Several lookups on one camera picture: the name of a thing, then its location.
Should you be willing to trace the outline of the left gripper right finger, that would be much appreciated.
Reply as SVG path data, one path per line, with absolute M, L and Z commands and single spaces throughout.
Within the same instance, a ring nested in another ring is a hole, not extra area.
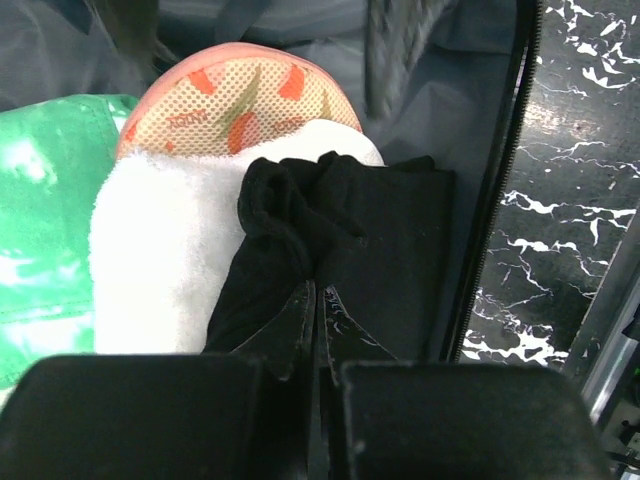
M 323 430 L 332 479 L 607 479 L 571 382 L 544 367 L 395 359 L 318 299 Z

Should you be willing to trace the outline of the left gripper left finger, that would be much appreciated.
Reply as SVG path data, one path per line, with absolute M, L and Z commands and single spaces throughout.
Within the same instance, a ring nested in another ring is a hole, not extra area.
M 304 479 L 316 292 L 228 354 L 38 361 L 1 413 L 5 479 Z

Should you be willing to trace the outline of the black garment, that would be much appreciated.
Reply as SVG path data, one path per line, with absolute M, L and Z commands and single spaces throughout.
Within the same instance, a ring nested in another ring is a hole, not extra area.
M 334 288 L 391 354 L 417 358 L 439 308 L 454 190 L 454 173 L 428 157 L 387 167 L 334 152 L 317 162 L 254 161 L 237 204 L 245 237 L 211 315 L 207 349 L 236 348 L 310 281 Z

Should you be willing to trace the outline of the white towel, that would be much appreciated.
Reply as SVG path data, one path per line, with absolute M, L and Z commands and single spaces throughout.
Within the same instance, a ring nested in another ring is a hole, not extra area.
M 90 222 L 94 349 L 99 354 L 199 353 L 244 239 L 237 200 L 258 158 L 315 162 L 325 153 L 381 166 L 374 143 L 351 127 L 312 120 L 231 155 L 136 148 L 116 161 Z

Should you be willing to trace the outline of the blue fish-print suitcase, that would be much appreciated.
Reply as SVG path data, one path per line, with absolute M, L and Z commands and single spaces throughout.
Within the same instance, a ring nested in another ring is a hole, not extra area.
M 1 115 L 73 95 L 139 97 L 198 50 L 243 40 L 327 70 L 365 110 L 368 45 L 363 1 L 5 1 Z M 489 215 L 522 123 L 540 23 L 535 1 L 449 1 L 394 116 L 365 120 L 384 159 L 434 157 L 457 175 L 453 233 L 438 313 L 421 356 L 450 360 L 462 346 Z

